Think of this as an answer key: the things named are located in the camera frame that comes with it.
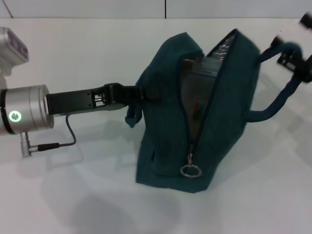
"zipper pull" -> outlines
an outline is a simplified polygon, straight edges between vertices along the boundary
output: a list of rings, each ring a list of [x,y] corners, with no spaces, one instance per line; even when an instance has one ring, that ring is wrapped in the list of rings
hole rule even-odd
[[[187,165],[184,165],[180,168],[180,172],[183,176],[185,177],[188,177],[188,178],[197,178],[197,177],[200,177],[202,175],[202,170],[200,169],[200,167],[196,166],[193,164],[193,161],[192,161],[192,157],[193,157],[193,154],[192,153],[189,153],[187,155],[187,161],[188,161],[188,164]],[[195,169],[195,174],[194,175],[190,175],[190,174],[187,174],[187,171],[189,169]]]

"black cable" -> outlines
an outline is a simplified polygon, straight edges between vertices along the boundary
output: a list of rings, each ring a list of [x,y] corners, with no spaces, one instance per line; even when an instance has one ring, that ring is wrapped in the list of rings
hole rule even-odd
[[[77,141],[77,140],[76,140],[75,133],[74,133],[73,129],[71,128],[71,126],[69,125],[68,117],[69,117],[69,115],[66,116],[65,121],[66,121],[66,125],[67,125],[67,127],[68,127],[68,130],[70,131],[70,133],[71,133],[72,136],[73,136],[74,141],[71,142],[71,143],[60,144],[60,145],[59,145],[60,147],[75,145],[75,144],[76,144],[76,141]]]
[[[59,143],[41,144],[41,145],[38,145],[38,151],[52,150],[52,149],[56,149],[59,147],[71,146],[71,145],[76,144],[76,136],[75,136],[71,126],[69,125],[68,117],[69,117],[69,115],[66,116],[65,121],[66,121],[66,125],[67,125],[70,133],[73,136],[74,141],[71,143],[64,143],[64,144],[59,144]]]

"white surface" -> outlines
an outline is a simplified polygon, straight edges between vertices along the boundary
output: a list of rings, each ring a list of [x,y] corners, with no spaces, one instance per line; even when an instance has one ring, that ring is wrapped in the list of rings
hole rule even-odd
[[[8,87],[46,84],[54,93],[132,85],[161,44],[181,32],[207,53],[237,27],[266,49],[295,21],[2,19],[0,25],[10,27],[30,53],[28,64],[13,69]],[[296,35],[311,54],[311,38]],[[290,79],[276,59],[262,66],[254,109],[265,108]],[[21,159],[18,136],[2,136],[0,233],[310,233],[311,100],[312,85],[302,84],[273,119],[249,124],[209,189],[198,194],[135,183],[145,127],[142,121],[130,129],[126,109],[71,116],[77,145],[28,159]],[[33,144],[72,140],[62,117],[53,130],[30,138]]]
[[[0,0],[0,18],[10,18],[9,13],[7,12],[3,2]]]
[[[6,0],[15,18],[164,18],[164,0]]]
[[[301,18],[310,0],[167,0],[167,18]]]

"metal key ring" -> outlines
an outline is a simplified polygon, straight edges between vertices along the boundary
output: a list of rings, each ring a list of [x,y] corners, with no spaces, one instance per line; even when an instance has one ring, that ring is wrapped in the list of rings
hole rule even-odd
[[[196,175],[189,175],[187,173],[184,172],[185,169],[188,169],[188,168],[195,168],[197,170],[197,174]],[[194,164],[191,164],[191,165],[184,165],[183,167],[180,168],[180,172],[182,175],[184,175],[185,177],[188,177],[188,178],[197,178],[197,177],[200,177],[203,173],[202,173],[202,170],[194,165]]]

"white wall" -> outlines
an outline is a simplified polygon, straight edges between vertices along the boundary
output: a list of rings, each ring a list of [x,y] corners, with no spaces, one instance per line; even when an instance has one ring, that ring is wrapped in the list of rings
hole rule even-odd
[[[300,18],[311,0],[167,0],[168,18]]]
[[[0,0],[0,18],[9,18],[10,15],[7,12],[6,8],[4,7],[4,4]]]
[[[164,18],[164,0],[5,0],[15,18]]]
[[[311,0],[5,0],[15,18],[300,18]],[[0,0],[0,18],[9,18]]]

